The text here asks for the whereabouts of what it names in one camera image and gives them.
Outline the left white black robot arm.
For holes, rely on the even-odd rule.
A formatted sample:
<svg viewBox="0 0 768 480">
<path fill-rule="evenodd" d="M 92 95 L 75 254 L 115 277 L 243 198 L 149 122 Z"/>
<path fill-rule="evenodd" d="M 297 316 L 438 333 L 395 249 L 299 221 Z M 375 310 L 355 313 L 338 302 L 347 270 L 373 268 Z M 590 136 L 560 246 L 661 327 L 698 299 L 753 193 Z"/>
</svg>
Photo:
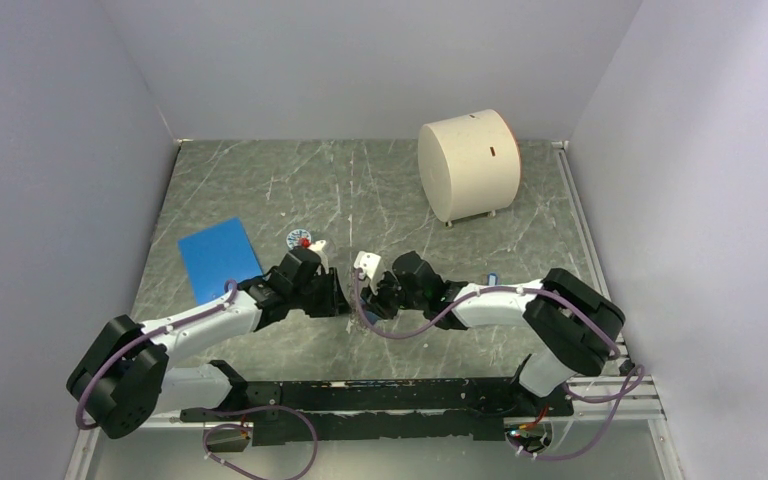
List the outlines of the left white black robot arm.
<svg viewBox="0 0 768 480">
<path fill-rule="evenodd" d="M 194 368 L 180 362 L 230 338 L 252 334 L 292 311 L 310 318 L 349 312 L 335 268 L 322 253 L 288 251 L 266 274 L 226 281 L 220 296 L 182 313 L 136 322 L 110 320 L 67 380 L 81 430 L 124 437 L 154 414 L 203 409 L 232 420 L 249 408 L 249 386 L 227 362 Z"/>
</svg>

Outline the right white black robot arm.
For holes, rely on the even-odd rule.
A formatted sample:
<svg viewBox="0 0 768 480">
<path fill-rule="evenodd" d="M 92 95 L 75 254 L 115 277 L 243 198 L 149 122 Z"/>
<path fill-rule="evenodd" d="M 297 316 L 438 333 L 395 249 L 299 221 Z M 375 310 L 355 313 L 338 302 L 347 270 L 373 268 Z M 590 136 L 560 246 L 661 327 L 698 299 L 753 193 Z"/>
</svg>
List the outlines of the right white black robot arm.
<svg viewBox="0 0 768 480">
<path fill-rule="evenodd" d="M 618 358 L 623 312 L 562 268 L 513 285 L 445 280 L 415 251 L 391 268 L 379 255 L 360 252 L 352 266 L 355 302 L 368 327 L 402 311 L 417 311 L 429 328 L 465 331 L 490 326 L 529 327 L 542 343 L 518 367 L 510 402 L 533 415 L 575 375 L 598 376 Z"/>
</svg>

